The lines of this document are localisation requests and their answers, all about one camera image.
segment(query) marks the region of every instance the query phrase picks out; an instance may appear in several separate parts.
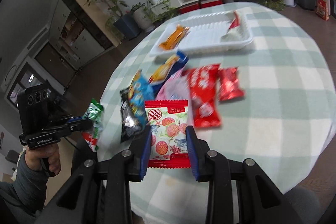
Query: snack bag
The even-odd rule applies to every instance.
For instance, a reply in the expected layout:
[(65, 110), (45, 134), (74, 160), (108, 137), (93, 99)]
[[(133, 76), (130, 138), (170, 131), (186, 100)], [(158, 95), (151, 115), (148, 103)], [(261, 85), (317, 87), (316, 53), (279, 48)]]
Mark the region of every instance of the snack bag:
[(164, 51), (175, 48), (188, 31), (189, 31), (188, 27), (183, 27), (181, 25), (178, 25), (176, 27), (176, 31), (173, 32), (166, 41), (160, 43), (159, 47), (163, 49)]
[(145, 100), (154, 100), (154, 93), (151, 85), (141, 75), (141, 70), (138, 70), (129, 86), (128, 101), (134, 116), (139, 120), (142, 128), (147, 124)]
[(219, 100), (230, 100), (242, 97), (245, 92), (239, 88), (239, 80), (237, 78), (238, 68), (227, 68), (219, 70), (220, 90)]
[(145, 101), (145, 108), (152, 128), (152, 149), (148, 166), (190, 167), (185, 135), (188, 101)]
[(317, 1), (316, 14), (322, 17), (325, 21), (329, 20), (328, 8), (324, 0)]
[(155, 97), (155, 100), (169, 100), (166, 96), (166, 86), (168, 85), (169, 82), (179, 79), (182, 75), (183, 69), (178, 70), (175, 72), (169, 79), (163, 84), (162, 88), (159, 90), (159, 93)]
[(192, 69), (189, 72), (194, 126), (206, 128), (221, 125), (215, 108), (219, 64)]
[(239, 14), (234, 11), (234, 19), (231, 22), (231, 25), (229, 26), (229, 29), (227, 31), (227, 34), (224, 36), (227, 40), (237, 41), (242, 38), (239, 30), (240, 30), (240, 16)]
[(142, 133), (142, 125), (140, 121), (135, 118), (132, 109), (128, 103), (128, 91), (129, 87), (120, 91), (121, 96), (121, 140), (120, 142), (127, 141), (129, 139), (135, 139)]
[(91, 100), (91, 103), (86, 110), (83, 118), (88, 118), (93, 121), (93, 128), (88, 132), (82, 132), (84, 140), (87, 142), (93, 152), (97, 152), (97, 142), (100, 133), (103, 131), (102, 116), (104, 113), (104, 107), (100, 105), (95, 99)]
[[(156, 100), (188, 100), (188, 105), (192, 105), (188, 77), (181, 76), (182, 70), (173, 74), (160, 89)], [(193, 112), (188, 111), (187, 125), (194, 125)]]
[(182, 69), (188, 60), (189, 58), (184, 53), (177, 51), (153, 73), (149, 78), (149, 83), (151, 83), (155, 95), (158, 94), (159, 90), (169, 77)]

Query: camera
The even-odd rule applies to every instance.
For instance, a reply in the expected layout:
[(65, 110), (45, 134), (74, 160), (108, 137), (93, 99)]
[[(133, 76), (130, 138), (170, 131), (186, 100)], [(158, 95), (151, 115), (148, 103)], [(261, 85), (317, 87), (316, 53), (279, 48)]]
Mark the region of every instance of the camera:
[(22, 90), (17, 95), (17, 101), (24, 135), (41, 132), (49, 122), (47, 85)]

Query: blue snack bag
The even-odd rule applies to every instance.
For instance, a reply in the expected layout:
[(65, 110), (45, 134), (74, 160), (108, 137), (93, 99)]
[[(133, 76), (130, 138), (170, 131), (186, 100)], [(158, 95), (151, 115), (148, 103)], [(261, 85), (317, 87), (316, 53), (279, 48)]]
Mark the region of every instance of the blue snack bag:
[(163, 84), (169, 79), (169, 77), (178, 70), (182, 69), (188, 60), (189, 58), (187, 55), (181, 51), (177, 51), (153, 73), (153, 75), (149, 78), (149, 83), (151, 83), (154, 95), (159, 93)]
[(142, 128), (147, 124), (145, 101), (154, 99), (155, 97), (151, 85), (146, 78), (142, 76), (141, 70), (138, 70), (129, 86), (128, 101), (134, 116), (139, 120)]

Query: screw head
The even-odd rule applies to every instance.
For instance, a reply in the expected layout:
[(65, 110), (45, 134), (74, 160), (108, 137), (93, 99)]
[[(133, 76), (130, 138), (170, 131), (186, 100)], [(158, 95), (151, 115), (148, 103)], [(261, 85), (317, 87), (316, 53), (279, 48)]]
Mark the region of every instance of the screw head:
[(85, 162), (84, 162), (84, 166), (85, 167), (90, 167), (90, 166), (92, 166), (94, 164), (94, 161), (93, 160), (86, 160)]
[(253, 166), (255, 164), (255, 161), (252, 160), (252, 159), (246, 159), (245, 160), (245, 163), (248, 165), (248, 166)]
[(209, 157), (216, 157), (217, 156), (217, 152), (215, 150), (209, 150), (207, 152)]
[(129, 157), (131, 154), (132, 154), (131, 150), (124, 150), (124, 151), (121, 152), (121, 155), (123, 157)]

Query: window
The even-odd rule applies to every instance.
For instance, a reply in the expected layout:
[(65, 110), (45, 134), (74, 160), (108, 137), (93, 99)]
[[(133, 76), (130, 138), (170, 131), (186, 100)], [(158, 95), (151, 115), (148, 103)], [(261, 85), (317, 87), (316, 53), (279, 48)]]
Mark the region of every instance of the window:
[(7, 99), (13, 105), (15, 105), (15, 107), (18, 107), (19, 105), (17, 102), (17, 95), (21, 90), (30, 88), (32, 86), (41, 85), (44, 82), (45, 81), (43, 78), (38, 75), (37, 72), (33, 70), (33, 68), (28, 63), (26, 63), (13, 83), (8, 93)]

